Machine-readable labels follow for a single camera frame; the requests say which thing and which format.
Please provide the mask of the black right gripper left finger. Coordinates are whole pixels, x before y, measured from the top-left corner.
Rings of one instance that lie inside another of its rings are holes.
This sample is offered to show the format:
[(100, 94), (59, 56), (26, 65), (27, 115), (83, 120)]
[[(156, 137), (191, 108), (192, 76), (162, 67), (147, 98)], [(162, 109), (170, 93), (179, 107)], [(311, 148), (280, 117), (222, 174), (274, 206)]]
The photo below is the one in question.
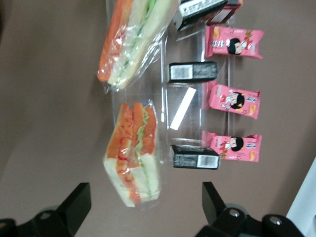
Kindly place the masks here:
[(55, 210), (42, 211), (21, 225), (16, 225), (14, 219), (1, 219), (0, 235), (2, 237), (73, 237), (90, 210), (90, 184), (80, 183)]

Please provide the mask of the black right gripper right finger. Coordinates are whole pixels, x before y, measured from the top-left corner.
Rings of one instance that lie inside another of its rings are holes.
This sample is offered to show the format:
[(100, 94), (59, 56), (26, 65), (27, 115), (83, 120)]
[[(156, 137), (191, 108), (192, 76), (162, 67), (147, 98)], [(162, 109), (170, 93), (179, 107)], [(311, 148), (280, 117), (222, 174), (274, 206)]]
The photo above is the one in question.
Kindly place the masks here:
[(258, 221), (241, 209), (228, 207), (212, 182), (202, 184), (202, 207), (208, 224), (197, 237), (302, 237), (288, 218), (268, 214)]

